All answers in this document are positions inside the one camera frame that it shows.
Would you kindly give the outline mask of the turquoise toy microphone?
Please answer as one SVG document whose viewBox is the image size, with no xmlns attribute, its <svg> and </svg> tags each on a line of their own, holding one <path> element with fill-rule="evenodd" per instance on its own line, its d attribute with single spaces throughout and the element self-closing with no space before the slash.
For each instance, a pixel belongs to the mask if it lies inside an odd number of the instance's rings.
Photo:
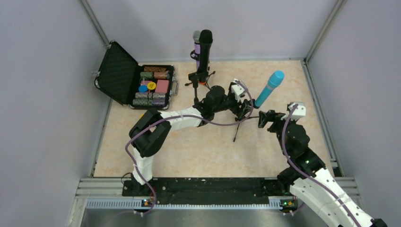
<svg viewBox="0 0 401 227">
<path fill-rule="evenodd" d="M 267 100 L 271 93 L 276 89 L 284 80 L 285 74 L 281 70 L 277 70 L 269 77 L 265 87 L 254 101 L 254 107 L 260 108 Z"/>
</svg>

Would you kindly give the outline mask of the black orange-tipped microphone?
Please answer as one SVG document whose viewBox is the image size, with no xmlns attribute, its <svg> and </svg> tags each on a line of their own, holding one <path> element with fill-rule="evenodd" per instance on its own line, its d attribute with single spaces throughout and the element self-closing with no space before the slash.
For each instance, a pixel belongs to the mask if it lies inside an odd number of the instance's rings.
<svg viewBox="0 0 401 227">
<path fill-rule="evenodd" d="M 197 73 L 199 75 L 199 82 L 206 83 L 206 78 L 209 75 L 209 53 L 213 43 L 213 36 L 210 30 L 204 29 L 200 32 L 199 37 L 200 54 L 199 54 L 199 67 Z"/>
</svg>

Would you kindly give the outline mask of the round base clip stand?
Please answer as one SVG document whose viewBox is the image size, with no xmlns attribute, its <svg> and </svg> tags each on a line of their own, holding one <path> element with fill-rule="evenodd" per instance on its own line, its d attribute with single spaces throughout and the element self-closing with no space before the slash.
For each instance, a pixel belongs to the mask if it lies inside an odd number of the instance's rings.
<svg viewBox="0 0 401 227">
<path fill-rule="evenodd" d="M 188 75 L 188 79 L 192 83 L 192 87 L 194 88 L 194 104 L 199 102 L 198 99 L 198 86 L 199 84 L 205 85 L 207 82 L 207 78 L 209 77 L 209 72 L 193 72 Z"/>
</svg>

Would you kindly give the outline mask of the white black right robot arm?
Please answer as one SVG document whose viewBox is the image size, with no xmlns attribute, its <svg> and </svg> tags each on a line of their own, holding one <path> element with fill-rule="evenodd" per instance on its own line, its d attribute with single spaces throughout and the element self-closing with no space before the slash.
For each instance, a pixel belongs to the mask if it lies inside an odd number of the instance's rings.
<svg viewBox="0 0 401 227">
<path fill-rule="evenodd" d="M 289 167 L 277 176 L 279 186 L 299 198 L 329 227 L 385 227 L 381 218 L 364 212 L 344 191 L 320 157 L 309 148 L 310 137 L 298 120 L 306 115 L 303 103 L 291 102 L 288 113 L 259 112 L 259 128 L 267 123 L 275 133 Z"/>
</svg>

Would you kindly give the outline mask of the purple glitter microphone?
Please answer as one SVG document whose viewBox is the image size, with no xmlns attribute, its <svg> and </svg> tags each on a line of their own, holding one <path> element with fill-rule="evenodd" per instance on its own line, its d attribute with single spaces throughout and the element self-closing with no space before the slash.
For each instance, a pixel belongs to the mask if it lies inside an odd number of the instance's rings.
<svg viewBox="0 0 401 227">
<path fill-rule="evenodd" d="M 191 52 L 190 56 L 193 60 L 196 61 L 196 69 L 198 69 L 200 66 L 200 52 L 201 52 L 200 41 L 199 41 L 200 34 L 201 31 L 196 30 L 194 31 L 192 36 L 194 40 L 194 50 Z"/>
</svg>

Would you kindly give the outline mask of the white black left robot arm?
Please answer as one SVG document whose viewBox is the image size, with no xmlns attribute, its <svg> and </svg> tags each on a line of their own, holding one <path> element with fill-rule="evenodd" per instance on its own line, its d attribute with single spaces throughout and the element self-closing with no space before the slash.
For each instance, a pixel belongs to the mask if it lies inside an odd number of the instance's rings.
<svg viewBox="0 0 401 227">
<path fill-rule="evenodd" d="M 231 111 L 237 125 L 252 114 L 254 99 L 246 85 L 235 79 L 226 93 L 221 86 L 212 86 L 202 100 L 195 100 L 189 108 L 160 112 L 148 109 L 129 132 L 130 140 L 125 146 L 134 165 L 133 179 L 139 185 L 147 184 L 152 178 L 154 155 L 162 148 L 168 134 L 189 127 L 216 125 L 216 113 Z"/>
</svg>

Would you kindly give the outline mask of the small black tripod stand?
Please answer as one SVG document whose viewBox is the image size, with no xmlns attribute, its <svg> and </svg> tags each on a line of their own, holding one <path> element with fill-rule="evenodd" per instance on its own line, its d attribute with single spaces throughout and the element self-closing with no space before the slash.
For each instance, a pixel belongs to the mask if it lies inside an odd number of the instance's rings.
<svg viewBox="0 0 401 227">
<path fill-rule="evenodd" d="M 246 121 L 246 120 L 249 120 L 249 119 L 252 119 L 252 118 L 258 118 L 258 116 L 252 116 L 253 110 L 254 110 L 254 108 L 246 107 L 245 109 L 239 111 L 236 114 L 235 121 L 238 122 L 238 125 L 237 125 L 236 130 L 235 130 L 235 134 L 234 134 L 234 137 L 233 137 L 233 142 L 236 141 L 236 138 L 237 138 L 237 135 L 238 135 L 238 131 L 239 131 L 239 127 L 240 127 L 240 122 L 243 122 L 243 121 Z"/>
</svg>

